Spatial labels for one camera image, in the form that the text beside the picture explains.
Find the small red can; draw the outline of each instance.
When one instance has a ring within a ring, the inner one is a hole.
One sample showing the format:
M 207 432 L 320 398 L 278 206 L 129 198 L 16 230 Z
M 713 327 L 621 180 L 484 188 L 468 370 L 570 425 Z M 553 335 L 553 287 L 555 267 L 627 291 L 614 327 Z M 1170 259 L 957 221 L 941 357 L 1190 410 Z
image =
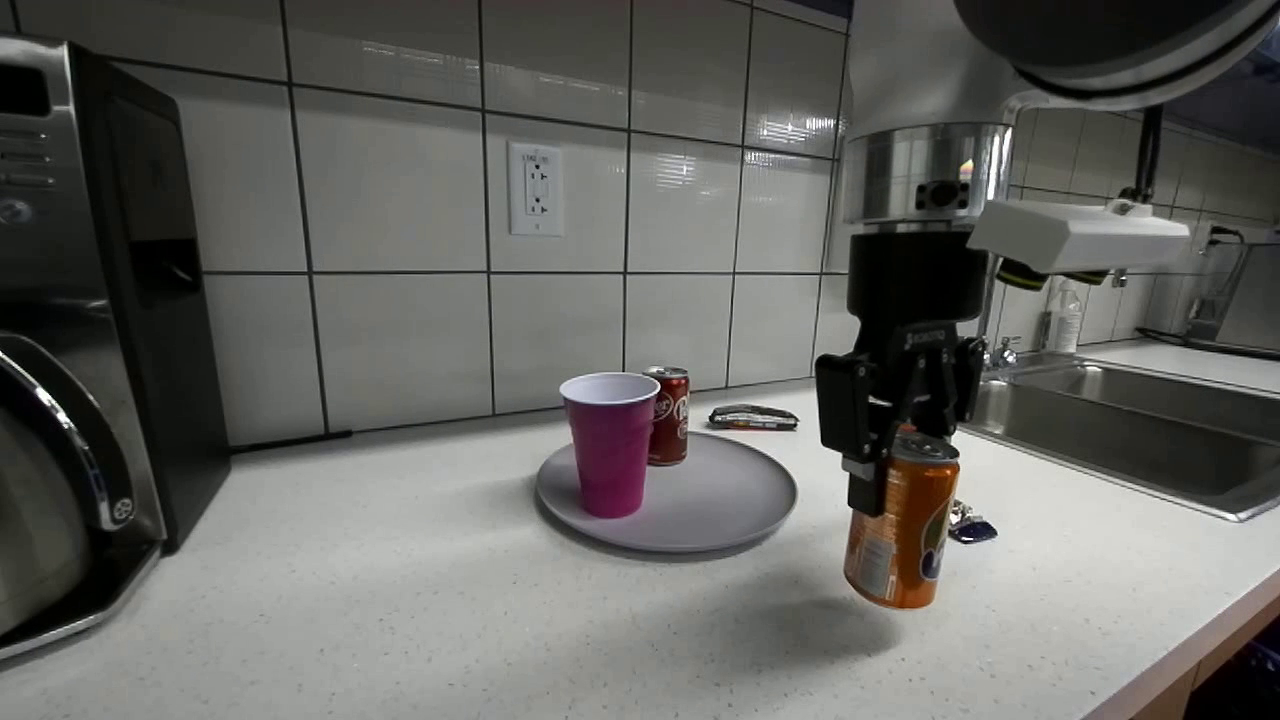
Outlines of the small red can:
M 688 452 L 688 370 L 655 364 L 648 377 L 662 383 L 648 463 L 679 463 Z

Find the microwave handle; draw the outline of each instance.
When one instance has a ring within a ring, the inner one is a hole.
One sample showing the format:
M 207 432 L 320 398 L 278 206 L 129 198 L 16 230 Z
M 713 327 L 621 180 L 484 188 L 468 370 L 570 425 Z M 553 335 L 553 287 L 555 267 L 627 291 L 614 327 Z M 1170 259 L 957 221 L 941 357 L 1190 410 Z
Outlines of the microwave handle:
M 102 402 L 51 353 L 16 331 L 0 331 L 0 402 L 51 447 L 87 529 L 125 531 L 136 521 L 129 463 Z

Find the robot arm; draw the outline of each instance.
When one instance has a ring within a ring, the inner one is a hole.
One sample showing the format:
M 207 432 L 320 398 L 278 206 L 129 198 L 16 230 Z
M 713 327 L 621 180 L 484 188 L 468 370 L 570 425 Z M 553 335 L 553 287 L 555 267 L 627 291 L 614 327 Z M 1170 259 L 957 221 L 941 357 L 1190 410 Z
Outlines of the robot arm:
M 850 502 L 882 517 L 901 425 L 953 436 L 979 379 L 960 338 L 987 253 L 1038 271 L 1178 256 L 1147 212 L 1003 204 L 1016 107 L 1147 107 L 1234 67 L 1280 0 L 861 0 L 850 39 L 842 236 L 861 338 L 818 358 Z

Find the orange bottle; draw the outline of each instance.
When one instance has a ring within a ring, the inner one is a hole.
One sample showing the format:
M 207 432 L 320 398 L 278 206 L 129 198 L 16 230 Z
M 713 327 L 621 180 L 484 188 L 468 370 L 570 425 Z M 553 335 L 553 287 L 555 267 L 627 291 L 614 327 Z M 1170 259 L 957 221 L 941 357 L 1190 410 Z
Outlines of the orange bottle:
M 960 480 L 957 456 L 947 440 L 905 426 L 891 442 L 883 513 L 852 513 L 845 581 L 873 604 L 931 604 Z

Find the white plate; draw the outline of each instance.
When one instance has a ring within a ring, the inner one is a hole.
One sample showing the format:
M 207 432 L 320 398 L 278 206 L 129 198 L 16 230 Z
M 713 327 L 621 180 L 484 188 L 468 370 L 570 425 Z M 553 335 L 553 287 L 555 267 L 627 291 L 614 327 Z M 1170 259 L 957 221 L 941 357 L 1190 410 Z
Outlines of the white plate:
M 724 440 L 688 436 L 685 463 L 648 469 L 644 502 L 601 521 L 577 500 L 574 442 L 535 471 L 535 502 L 574 536 L 644 554 L 724 554 L 773 536 L 797 509 L 797 480 L 773 456 Z

